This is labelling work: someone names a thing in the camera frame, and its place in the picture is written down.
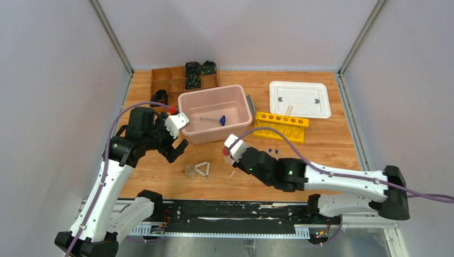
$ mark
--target blue cap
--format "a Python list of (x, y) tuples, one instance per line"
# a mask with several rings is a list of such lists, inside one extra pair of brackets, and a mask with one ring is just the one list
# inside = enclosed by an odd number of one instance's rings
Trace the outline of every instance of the blue cap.
[(223, 116), (219, 119), (219, 123), (221, 124), (221, 126), (224, 126), (224, 125), (225, 125), (225, 115), (223, 115)]

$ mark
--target red connector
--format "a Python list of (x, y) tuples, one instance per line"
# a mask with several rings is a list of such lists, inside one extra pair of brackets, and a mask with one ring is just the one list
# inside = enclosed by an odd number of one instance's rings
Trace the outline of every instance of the red connector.
[(170, 106), (170, 110), (169, 110), (170, 114), (174, 115), (178, 112), (178, 109), (173, 107), (173, 106)]
[(224, 147), (224, 149), (222, 150), (222, 154), (225, 156), (229, 156), (230, 155), (229, 149), (227, 147)]

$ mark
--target brown wooden organizer box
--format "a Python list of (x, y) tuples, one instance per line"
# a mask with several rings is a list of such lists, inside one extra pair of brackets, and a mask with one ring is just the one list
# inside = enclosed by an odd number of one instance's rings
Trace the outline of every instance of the brown wooden organizer box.
[[(185, 89), (185, 79), (184, 66), (166, 67), (152, 70), (150, 99), (153, 98), (156, 91), (165, 89), (169, 94), (168, 105), (178, 107), (178, 97), (180, 94), (219, 86), (217, 73), (211, 75), (201, 75), (201, 88), (197, 89)], [(164, 110), (163, 108), (155, 109), (158, 112)]]

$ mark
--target metal floor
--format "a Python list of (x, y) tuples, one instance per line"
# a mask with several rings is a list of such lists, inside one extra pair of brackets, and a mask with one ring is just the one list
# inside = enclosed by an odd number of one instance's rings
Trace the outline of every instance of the metal floor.
[(123, 241), (118, 257), (390, 257), (383, 229), (346, 229), (322, 248), (298, 239), (168, 237), (151, 244)]

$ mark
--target yellow test tube rack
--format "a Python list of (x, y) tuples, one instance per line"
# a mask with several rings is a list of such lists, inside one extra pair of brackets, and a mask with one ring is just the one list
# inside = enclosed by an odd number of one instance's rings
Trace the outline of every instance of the yellow test tube rack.
[[(304, 143), (304, 129), (309, 127), (309, 120), (258, 111), (255, 114), (254, 127), (271, 127), (284, 134), (292, 142)], [(258, 130), (252, 134), (257, 137), (283, 140), (278, 134), (269, 130)]]

